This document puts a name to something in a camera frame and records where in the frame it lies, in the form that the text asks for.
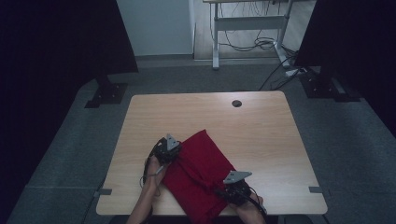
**red cloth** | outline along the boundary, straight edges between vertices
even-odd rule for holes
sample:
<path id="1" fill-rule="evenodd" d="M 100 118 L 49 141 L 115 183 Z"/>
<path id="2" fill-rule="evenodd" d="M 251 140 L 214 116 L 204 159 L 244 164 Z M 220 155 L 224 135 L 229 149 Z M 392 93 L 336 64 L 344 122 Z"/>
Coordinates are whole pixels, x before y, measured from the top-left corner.
<path id="1" fill-rule="evenodd" d="M 227 206 L 215 190 L 224 190 L 222 181 L 231 170 L 235 169 L 203 130 L 182 143 L 163 183 L 192 224 L 207 224 Z"/>

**human arm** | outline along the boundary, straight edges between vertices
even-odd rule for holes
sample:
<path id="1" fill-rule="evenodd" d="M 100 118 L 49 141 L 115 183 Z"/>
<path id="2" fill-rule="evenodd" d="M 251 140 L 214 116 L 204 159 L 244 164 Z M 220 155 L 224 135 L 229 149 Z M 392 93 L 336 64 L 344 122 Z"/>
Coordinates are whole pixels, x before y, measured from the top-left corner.
<path id="1" fill-rule="evenodd" d="M 263 199 L 257 194 L 251 193 L 250 198 L 257 203 L 262 204 Z M 230 203 L 230 207 L 235 210 L 236 214 L 238 214 L 238 216 L 245 224 L 265 224 L 262 213 L 251 202 L 246 202 L 240 206 L 236 206 L 235 204 Z"/>
<path id="2" fill-rule="evenodd" d="M 140 224 L 149 215 L 158 185 L 160 185 L 160 183 L 163 181 L 163 177 L 165 176 L 167 168 L 167 166 L 164 166 L 163 169 L 158 174 L 156 174 L 160 167 L 161 165 L 158 162 L 158 159 L 155 156 L 151 157 L 148 165 L 148 176 L 146 178 L 146 183 L 142 188 L 139 199 L 134 206 L 134 210 L 126 222 L 127 224 Z"/>

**white wall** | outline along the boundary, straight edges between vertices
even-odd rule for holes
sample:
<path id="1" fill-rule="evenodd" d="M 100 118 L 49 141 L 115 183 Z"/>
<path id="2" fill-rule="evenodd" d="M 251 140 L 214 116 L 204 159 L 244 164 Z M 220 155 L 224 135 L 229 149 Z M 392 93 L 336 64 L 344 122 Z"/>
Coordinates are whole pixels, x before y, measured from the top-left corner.
<path id="1" fill-rule="evenodd" d="M 192 54 L 192 0 L 117 0 L 135 56 Z"/>

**gray carpet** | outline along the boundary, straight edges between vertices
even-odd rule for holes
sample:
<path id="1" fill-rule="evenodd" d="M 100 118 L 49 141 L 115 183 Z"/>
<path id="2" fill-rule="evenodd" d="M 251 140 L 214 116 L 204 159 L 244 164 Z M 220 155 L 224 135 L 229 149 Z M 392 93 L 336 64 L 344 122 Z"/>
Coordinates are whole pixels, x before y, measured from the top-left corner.
<path id="1" fill-rule="evenodd" d="M 85 109 L 96 83 L 83 86 L 8 223 L 81 223 L 106 176 L 131 97 L 135 94 L 256 91 L 276 64 L 140 68 L 111 76 L 129 83 L 120 105 Z M 283 76 L 283 69 L 272 80 Z M 299 79 L 281 89 L 329 206 L 330 223 L 396 222 L 396 140 L 368 104 L 307 99 Z M 108 223 L 93 200 L 85 223 Z M 325 223 L 312 216 L 315 224 Z"/>

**desk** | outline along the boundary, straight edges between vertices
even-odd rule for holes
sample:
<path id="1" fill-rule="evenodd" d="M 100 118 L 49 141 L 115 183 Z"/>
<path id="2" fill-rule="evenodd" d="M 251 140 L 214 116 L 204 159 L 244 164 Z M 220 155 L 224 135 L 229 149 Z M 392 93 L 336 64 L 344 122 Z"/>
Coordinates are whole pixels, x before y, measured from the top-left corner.
<path id="1" fill-rule="evenodd" d="M 232 101 L 242 105 L 233 107 Z M 140 195 L 144 160 L 167 133 L 184 141 L 206 129 L 235 169 L 251 171 L 246 181 L 264 198 L 269 215 L 324 214 L 302 139 L 281 91 L 136 95 L 132 98 L 96 211 L 128 215 Z M 155 215 L 184 215 L 163 186 Z M 233 215 L 226 208 L 223 215 Z"/>
<path id="2" fill-rule="evenodd" d="M 213 69 L 219 69 L 219 37 L 218 31 L 235 30 L 279 30 L 279 38 L 274 43 L 279 60 L 283 62 L 283 67 L 290 67 L 287 61 L 287 53 L 282 49 L 283 38 L 288 27 L 293 0 L 289 0 L 288 9 L 284 16 L 264 16 L 264 17 L 232 17 L 219 18 L 219 4 L 235 2 L 254 2 L 262 0 L 203 0 L 204 3 L 215 4 L 215 16 L 213 18 Z"/>

